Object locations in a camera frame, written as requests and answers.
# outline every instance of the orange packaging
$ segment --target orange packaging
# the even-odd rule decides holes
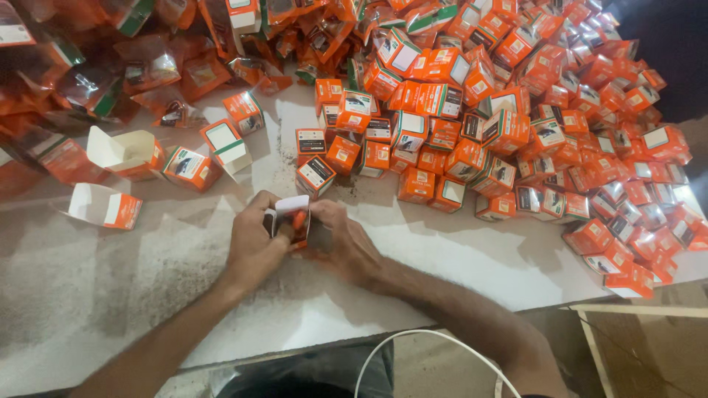
[[[182,66],[180,91],[187,102],[202,98],[209,91],[231,79],[231,74],[217,58],[216,52],[209,51]]]
[[[496,198],[511,192],[516,168],[497,157],[492,157],[489,167],[482,171],[470,188],[486,196]]]
[[[372,101],[370,94],[344,89],[335,126],[346,131],[364,133],[371,121]]]
[[[428,117],[399,110],[394,113],[391,127],[393,148],[418,152],[428,139]]]
[[[388,101],[401,82],[403,79],[386,70],[378,58],[364,73],[364,89],[382,101]]]
[[[299,128],[295,130],[297,165],[302,166],[314,155],[327,155],[324,130]]]
[[[337,174],[348,176],[360,150],[361,146],[338,135],[334,137],[324,160]]]
[[[381,178],[389,169],[391,147],[381,142],[364,140],[359,175]]]
[[[579,256],[602,253],[613,239],[607,227],[596,218],[563,234],[563,240]]]
[[[400,29],[392,28],[378,49],[378,57],[386,69],[399,76],[405,75],[422,51]]]
[[[585,255],[583,260],[600,275],[626,273],[634,264],[634,256],[619,239],[612,239],[603,252]]]
[[[430,118],[430,135],[427,144],[431,148],[452,151],[457,144],[462,123],[447,119]]]
[[[603,285],[623,298],[654,297],[654,275],[635,263],[628,262],[625,271],[605,276]]]
[[[454,213],[462,208],[465,191],[467,187],[464,184],[441,176],[435,197],[428,202],[428,206],[441,212]]]
[[[416,113],[457,119],[462,106],[462,90],[452,84],[423,83]]]
[[[521,25],[509,33],[509,36],[496,49],[496,55],[510,67],[515,67],[531,53],[541,35],[529,25]]]
[[[388,102],[389,110],[405,110],[415,112],[418,105],[418,96],[421,94],[422,84],[411,80],[404,80]]]
[[[300,166],[295,173],[295,186],[312,200],[317,200],[334,182],[337,173],[318,155]]]
[[[160,174],[169,182],[204,193],[221,177],[222,172],[222,168],[209,157],[185,147],[176,147],[166,157]]]
[[[418,152],[407,152],[397,148],[391,148],[391,161],[389,170],[402,174],[409,167],[416,167],[418,164]]]
[[[408,167],[399,178],[397,198],[422,205],[435,196],[435,174]]]
[[[250,91],[244,91],[222,100],[229,117],[234,121],[236,130],[242,137],[263,128],[261,105]]]
[[[477,196],[474,216],[480,220],[499,222],[516,216],[516,195],[506,193],[493,199]]]
[[[445,161],[448,154],[449,152],[432,149],[425,145],[418,155],[418,168],[441,176],[445,172]]]
[[[656,101],[659,101],[659,93],[657,93],[656,90],[648,84],[635,87],[627,92],[626,104],[632,112],[635,113],[648,108]]]
[[[461,86],[464,83],[469,62],[458,48],[433,50],[423,72],[423,80],[432,83],[449,83]]]
[[[323,105],[338,105],[342,99],[342,79],[315,79],[314,109],[320,116]]]
[[[509,29],[511,29],[511,25],[502,21],[497,14],[488,13],[479,20],[479,25],[474,29],[469,39],[475,45],[483,45],[485,50],[491,51]]]
[[[487,168],[491,158],[480,144],[462,140],[447,156],[445,176],[465,183],[471,182]]]
[[[529,141],[531,119],[502,109],[482,127],[482,147],[499,154],[511,155]]]

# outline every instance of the orange plastic packet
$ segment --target orange plastic packet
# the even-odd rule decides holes
[[[202,98],[231,78],[216,53],[211,51],[185,62],[183,71],[180,90],[188,102]]]
[[[209,125],[201,111],[187,103],[176,84],[160,86],[130,99],[157,117],[153,126],[189,128]]]

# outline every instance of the transparent plastic packet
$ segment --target transparent plastic packet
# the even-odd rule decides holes
[[[191,128],[209,125],[202,112],[185,100],[177,83],[156,87],[130,99],[157,118],[153,126]]]
[[[113,49],[126,63],[123,91],[129,96],[181,79],[183,52],[165,33],[118,42]]]
[[[165,24],[179,29],[192,25],[197,13],[196,0],[154,0],[155,12]]]

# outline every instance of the table surface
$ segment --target table surface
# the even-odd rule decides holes
[[[226,113],[216,91],[197,103],[210,122]],[[245,137],[253,165],[197,194],[161,181],[107,185],[144,200],[133,231],[59,213],[72,189],[46,178],[0,205],[0,396],[80,383],[131,341],[188,304],[217,277],[232,219],[261,189],[295,190],[295,129],[316,127],[313,88],[257,96],[266,129]],[[197,130],[145,127],[163,147],[207,154]],[[563,243],[562,226],[534,219],[489,224],[474,194],[448,215],[395,198],[397,175],[340,178],[325,198],[345,204],[383,254],[474,288],[511,310],[601,297],[602,278]],[[677,282],[708,276],[707,252],[677,256]],[[223,363],[433,324],[398,300],[344,285],[302,260],[284,266],[232,311],[183,368]]]

